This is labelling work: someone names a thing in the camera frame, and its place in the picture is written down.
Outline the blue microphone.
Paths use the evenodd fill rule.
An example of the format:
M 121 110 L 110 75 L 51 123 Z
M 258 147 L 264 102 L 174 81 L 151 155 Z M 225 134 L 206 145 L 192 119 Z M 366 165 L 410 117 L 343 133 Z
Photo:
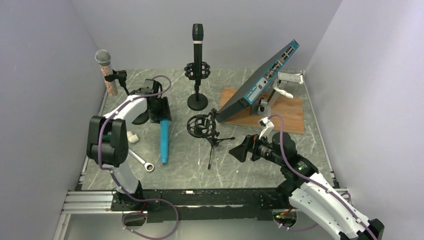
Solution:
M 169 119 L 160 121 L 160 159 L 163 165 L 169 161 Z

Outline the black tripod shock mount stand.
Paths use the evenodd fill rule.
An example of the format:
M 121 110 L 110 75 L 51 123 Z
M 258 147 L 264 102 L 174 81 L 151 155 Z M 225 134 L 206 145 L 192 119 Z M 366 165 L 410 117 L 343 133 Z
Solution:
M 235 140 L 234 136 L 219 138 L 220 132 L 217 131 L 216 118 L 219 115 L 217 109 L 212 108 L 208 114 L 197 114 L 190 117 L 186 123 L 188 133 L 197 139 L 205 139 L 210 144 L 209 162 L 207 169 L 211 169 L 212 150 L 214 147 L 226 140 Z

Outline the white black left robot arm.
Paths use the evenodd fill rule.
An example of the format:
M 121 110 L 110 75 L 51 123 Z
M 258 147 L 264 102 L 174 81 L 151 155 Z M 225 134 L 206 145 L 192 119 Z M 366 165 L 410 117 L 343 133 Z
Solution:
M 143 187 L 126 162 L 129 149 L 127 125 L 142 125 L 147 121 L 160 125 L 160 155 L 168 161 L 168 130 L 172 120 L 168 98 L 157 77 L 146 79 L 143 87 L 132 91 L 126 100 L 111 112 L 93 116 L 89 121 L 86 155 L 101 170 L 110 173 L 117 192 L 131 210 L 144 203 Z

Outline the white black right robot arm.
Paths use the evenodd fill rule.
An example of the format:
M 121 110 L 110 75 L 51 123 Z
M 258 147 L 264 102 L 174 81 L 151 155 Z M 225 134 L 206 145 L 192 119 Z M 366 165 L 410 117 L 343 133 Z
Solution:
M 280 166 L 285 180 L 276 188 L 275 200 L 282 207 L 290 205 L 326 230 L 335 240 L 380 240 L 385 226 L 377 218 L 369 219 L 342 197 L 319 170 L 298 153 L 291 136 L 275 133 L 272 141 L 259 135 L 246 135 L 229 154 L 243 163 L 267 160 Z

